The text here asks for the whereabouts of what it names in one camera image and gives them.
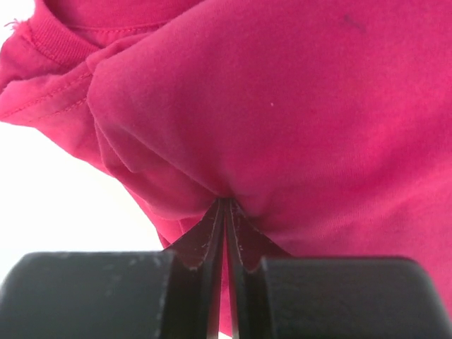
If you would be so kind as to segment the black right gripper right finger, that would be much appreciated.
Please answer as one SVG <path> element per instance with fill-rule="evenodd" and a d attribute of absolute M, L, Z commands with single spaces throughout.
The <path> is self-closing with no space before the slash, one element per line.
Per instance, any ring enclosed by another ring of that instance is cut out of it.
<path fill-rule="evenodd" d="M 233 338 L 273 338 L 264 258 L 292 256 L 254 227 L 238 202 L 225 201 L 225 239 Z"/>

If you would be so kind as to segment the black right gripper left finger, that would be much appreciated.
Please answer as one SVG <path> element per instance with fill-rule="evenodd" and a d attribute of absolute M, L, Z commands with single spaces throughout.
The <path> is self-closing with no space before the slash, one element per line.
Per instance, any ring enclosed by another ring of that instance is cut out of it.
<path fill-rule="evenodd" d="M 195 226 L 165 249 L 174 255 L 164 312 L 165 338 L 217 338 L 224 205 L 216 200 Z"/>

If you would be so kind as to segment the pink t shirt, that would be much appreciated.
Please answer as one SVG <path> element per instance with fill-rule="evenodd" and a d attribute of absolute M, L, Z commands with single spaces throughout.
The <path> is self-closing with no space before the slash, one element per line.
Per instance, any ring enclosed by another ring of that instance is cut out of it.
<path fill-rule="evenodd" d="M 451 337 L 450 1 L 37 1 L 1 120 L 117 179 L 160 252 L 27 254 L 2 338 L 165 338 L 166 248 L 225 201 L 264 258 L 273 338 Z"/>

